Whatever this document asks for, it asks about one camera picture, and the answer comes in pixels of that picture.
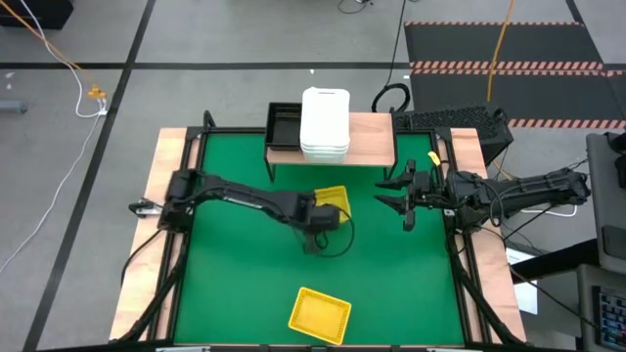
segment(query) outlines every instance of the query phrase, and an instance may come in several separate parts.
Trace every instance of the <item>white container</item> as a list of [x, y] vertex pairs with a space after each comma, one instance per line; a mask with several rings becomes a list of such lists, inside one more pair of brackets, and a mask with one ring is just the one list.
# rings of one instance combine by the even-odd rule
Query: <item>white container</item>
[[350, 93], [311, 87], [302, 94], [300, 148], [312, 163], [342, 163], [350, 147]]

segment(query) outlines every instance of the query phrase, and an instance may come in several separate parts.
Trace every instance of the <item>white cable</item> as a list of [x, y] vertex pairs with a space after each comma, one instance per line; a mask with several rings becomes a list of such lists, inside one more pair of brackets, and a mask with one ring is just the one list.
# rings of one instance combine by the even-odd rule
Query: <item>white cable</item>
[[[45, 39], [46, 35], [43, 32], [43, 28], [41, 28], [41, 24], [39, 24], [39, 20], [30, 11], [30, 8], [28, 8], [28, 5], [26, 5], [26, 3], [23, 0], [21, 0], [21, 2], [22, 2], [22, 5], [24, 6], [24, 8], [26, 9], [26, 11], [28, 12], [28, 14], [30, 15], [30, 17], [33, 19], [33, 21], [37, 25], [37, 28], [39, 29], [39, 33], [41, 34], [41, 37]], [[94, 131], [96, 130], [96, 127], [98, 126], [98, 122], [99, 122], [99, 119], [100, 119], [99, 117], [100, 116], [104, 116], [104, 115], [107, 114], [107, 100], [106, 99], [102, 99], [102, 100], [99, 99], [99, 100], [97, 100], [99, 109], [95, 113], [85, 115], [85, 114], [82, 114], [82, 113], [80, 113], [78, 111], [78, 108], [80, 107], [80, 102], [82, 101], [83, 89], [82, 89], [82, 83], [80, 82], [80, 79], [78, 78], [78, 75], [76, 74], [76, 71], [74, 70], [74, 68], [70, 64], [68, 64], [67, 62], [63, 61], [61, 58], [57, 57], [55, 55], [55, 53], [53, 53], [53, 51], [50, 49], [50, 46], [48, 45], [48, 43], [45, 40], [44, 40], [44, 44], [46, 46], [46, 49], [50, 53], [50, 55], [52, 55], [52, 57], [55, 58], [55, 60], [57, 60], [59, 63], [62, 63], [63, 65], [67, 66], [67, 68], [69, 68], [69, 70], [71, 71], [71, 74], [76, 79], [76, 83], [78, 84], [78, 101], [76, 102], [76, 107], [75, 107], [76, 115], [78, 117], [82, 117], [82, 118], [94, 118], [95, 117], [94, 118], [95, 120], [94, 120], [93, 126], [91, 127], [91, 130], [89, 131], [89, 134], [87, 135], [87, 138], [85, 139], [85, 142], [82, 144], [82, 148], [80, 149], [80, 154], [78, 154], [78, 157], [76, 158], [74, 163], [69, 168], [69, 171], [67, 172], [66, 176], [61, 180], [61, 183], [59, 183], [59, 186], [57, 187], [57, 190], [55, 191], [55, 194], [52, 197], [52, 202], [50, 203], [50, 206], [48, 206], [48, 209], [46, 210], [46, 212], [41, 217], [41, 220], [39, 220], [39, 223], [37, 224], [37, 227], [35, 227], [35, 230], [32, 232], [32, 234], [30, 234], [26, 238], [26, 240], [24, 240], [20, 244], [18, 249], [13, 254], [11, 254], [9, 259], [7, 259], [4, 262], [4, 264], [2, 264], [2, 267], [0, 267], [0, 276], [2, 275], [4, 270], [7, 268], [7, 266], [9, 266], [9, 264], [13, 261], [13, 259], [16, 256], [18, 256], [18, 254], [20, 254], [20, 252], [25, 248], [25, 246], [30, 242], [30, 240], [32, 240], [39, 233], [39, 230], [41, 229], [41, 227], [43, 226], [44, 222], [48, 218], [48, 215], [50, 214], [50, 212], [54, 208], [55, 204], [57, 203], [57, 198], [59, 197], [59, 193], [61, 192], [61, 188], [63, 187], [63, 185], [65, 184], [65, 182], [67, 181], [67, 179], [69, 178], [71, 173], [74, 171], [74, 168], [76, 167], [78, 162], [82, 159], [82, 156], [85, 154], [85, 150], [87, 149], [87, 144], [89, 144], [89, 141], [91, 140], [91, 137], [93, 136]]]
[[[41, 37], [46, 39], [46, 35], [43, 32], [43, 28], [41, 27], [41, 24], [39, 24], [39, 20], [37, 19], [37, 17], [30, 11], [30, 8], [28, 7], [28, 5], [26, 5], [24, 0], [20, 0], [22, 2], [22, 6], [26, 9], [26, 11], [28, 12], [28, 14], [30, 15], [30, 17], [32, 18], [32, 20], [35, 22], [35, 24], [37, 25], [37, 28], [39, 29], [39, 34], [41, 34]], [[46, 46], [46, 49], [48, 50], [48, 53], [50, 53], [50, 55], [52, 55], [53, 58], [55, 58], [56, 61], [58, 61], [59, 63], [67, 66], [67, 68], [69, 68], [69, 70], [71, 71], [71, 74], [73, 74], [74, 78], [76, 79], [76, 83], [78, 83], [78, 101], [76, 102], [76, 115], [78, 117], [82, 117], [82, 118], [92, 118], [92, 117], [98, 117], [99, 115], [102, 114], [102, 112], [104, 110], [107, 109], [107, 105], [105, 102], [105, 105], [103, 107], [100, 107], [100, 110], [98, 110], [98, 112], [96, 113], [92, 113], [92, 114], [82, 114], [78, 111], [78, 108], [80, 107], [80, 102], [82, 101], [82, 83], [80, 82], [80, 79], [78, 78], [78, 75], [76, 74], [76, 71], [74, 70], [74, 67], [72, 67], [70, 64], [68, 64], [67, 62], [65, 62], [64, 60], [62, 60], [61, 58], [59, 58], [57, 55], [55, 55], [55, 53], [52, 51], [52, 49], [50, 49], [50, 46], [48, 45], [47, 39], [43, 41], [44, 45]]]
[[[553, 212], [553, 211], [546, 211], [546, 214], [559, 216], [559, 217], [574, 217], [574, 216], [576, 216], [576, 212], [577, 211], [578, 211], [578, 205], [574, 205], [574, 210], [571, 212], [571, 214], [561, 214], [561, 213], [557, 213], [557, 212]], [[523, 209], [523, 210], [521, 210], [521, 212], [524, 213], [524, 214], [538, 214], [540, 212], [543, 212], [543, 210]]]
[[34, 238], [37, 235], [37, 233], [41, 229], [41, 226], [43, 225], [43, 223], [48, 218], [48, 215], [50, 214], [50, 212], [52, 211], [52, 208], [55, 206], [55, 204], [57, 202], [57, 198], [59, 197], [59, 192], [61, 191], [61, 188], [63, 187], [63, 184], [69, 178], [69, 175], [71, 175], [71, 173], [74, 171], [74, 168], [76, 167], [76, 165], [78, 164], [78, 162], [80, 161], [82, 156], [85, 154], [85, 149], [87, 148], [87, 144], [89, 143], [89, 140], [91, 139], [91, 136], [93, 136], [94, 131], [96, 130], [96, 126], [98, 126], [99, 119], [100, 118], [98, 118], [98, 117], [96, 117], [94, 119], [94, 125], [91, 127], [91, 131], [89, 131], [89, 134], [87, 135], [87, 139], [85, 139], [85, 142], [82, 144], [82, 149], [80, 150], [80, 154], [78, 155], [78, 157], [76, 158], [74, 163], [71, 165], [71, 168], [67, 172], [66, 176], [63, 178], [63, 180], [61, 180], [61, 183], [59, 183], [59, 187], [57, 187], [57, 190], [55, 191], [55, 195], [52, 197], [52, 202], [50, 203], [50, 206], [48, 206], [48, 209], [46, 210], [46, 212], [43, 214], [43, 217], [41, 217], [41, 220], [39, 220], [39, 223], [37, 224], [37, 227], [35, 228], [35, 231], [33, 231], [32, 234], [30, 234], [30, 236], [28, 236], [26, 238], [26, 240], [24, 240], [22, 242], [22, 244], [20, 244], [18, 249], [9, 257], [9, 259], [7, 259], [7, 261], [4, 262], [2, 267], [0, 267], [0, 276], [2, 275], [2, 272], [5, 270], [5, 268], [9, 265], [9, 263], [11, 263], [11, 261], [18, 254], [20, 254], [22, 249], [30, 242], [30, 240], [32, 240], [32, 238]]

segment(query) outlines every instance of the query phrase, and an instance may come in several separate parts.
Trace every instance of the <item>gray floor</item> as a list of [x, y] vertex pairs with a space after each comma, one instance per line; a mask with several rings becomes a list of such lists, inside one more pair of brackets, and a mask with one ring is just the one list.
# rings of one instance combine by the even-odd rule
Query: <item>gray floor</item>
[[[351, 5], [346, 0], [346, 7]], [[64, 30], [49, 38], [77, 62], [125, 61], [146, 0], [76, 0]], [[626, 2], [577, 0], [606, 63], [626, 63]], [[359, 15], [342, 15], [336, 0], [157, 0], [139, 62], [387, 62], [400, 0], [378, 0]], [[501, 21], [507, 1], [421, 0], [408, 3], [407, 21]], [[571, 21], [564, 0], [517, 0], [514, 21]], [[398, 61], [406, 62], [400, 40]], [[0, 27], [0, 62], [52, 62], [42, 45], [19, 29]], [[6, 73], [13, 72], [11, 78]], [[118, 71], [93, 73], [112, 94]], [[408, 72], [394, 71], [392, 81]], [[220, 125], [260, 126], [268, 102], [299, 101], [309, 86], [348, 89], [351, 109], [369, 110], [386, 70], [135, 70], [112, 130], [91, 197], [40, 348], [107, 341], [119, 293], [119, 271], [136, 220], [126, 205], [145, 189], [157, 131], [199, 124], [211, 110]], [[21, 98], [24, 115], [0, 116], [0, 261], [32, 232], [57, 184], [79, 152], [92, 120], [73, 114], [73, 77], [63, 70], [0, 70], [0, 97]], [[381, 102], [397, 106], [400, 97]], [[92, 111], [85, 102], [84, 112]], [[584, 136], [600, 130], [514, 129], [505, 168], [523, 176], [585, 157]], [[22, 348], [67, 226], [94, 141], [67, 181], [41, 234], [0, 276], [0, 350]], [[511, 219], [515, 226], [528, 218]], [[545, 217], [524, 234], [555, 250], [594, 235], [591, 204], [576, 217]], [[541, 285], [567, 301], [574, 290], [556, 278]], [[566, 347], [577, 321], [540, 300], [540, 317], [526, 317], [531, 340]]]

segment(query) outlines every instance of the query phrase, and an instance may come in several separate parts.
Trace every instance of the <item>yellow plastic basket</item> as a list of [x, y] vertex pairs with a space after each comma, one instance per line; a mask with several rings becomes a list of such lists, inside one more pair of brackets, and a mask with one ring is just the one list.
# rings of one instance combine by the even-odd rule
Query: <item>yellow plastic basket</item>
[[[348, 202], [348, 192], [345, 189], [345, 186], [335, 186], [315, 190], [315, 205], [323, 204], [338, 206], [350, 217], [352, 217], [352, 213], [350, 212], [350, 203]], [[348, 221], [348, 216], [346, 216], [343, 211], [339, 214], [339, 223], [341, 224]]]
[[349, 302], [301, 287], [291, 311], [289, 327], [340, 345], [343, 342], [351, 308]]

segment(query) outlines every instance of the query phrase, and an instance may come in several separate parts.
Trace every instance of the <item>green mat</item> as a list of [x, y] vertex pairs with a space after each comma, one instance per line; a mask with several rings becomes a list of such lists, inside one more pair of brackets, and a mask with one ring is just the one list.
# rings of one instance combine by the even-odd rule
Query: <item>green mat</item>
[[[398, 170], [408, 157], [430, 168], [427, 135], [398, 136]], [[298, 289], [352, 303], [344, 344], [463, 344], [441, 212], [416, 209], [416, 228], [373, 198], [380, 168], [279, 165], [275, 184], [263, 136], [208, 137], [204, 171], [264, 190], [311, 191], [345, 185], [356, 226], [340, 258], [306, 256], [291, 228], [262, 212], [222, 201], [196, 212], [176, 343], [320, 344], [288, 328]], [[327, 253], [347, 245], [350, 227], [329, 234]]]

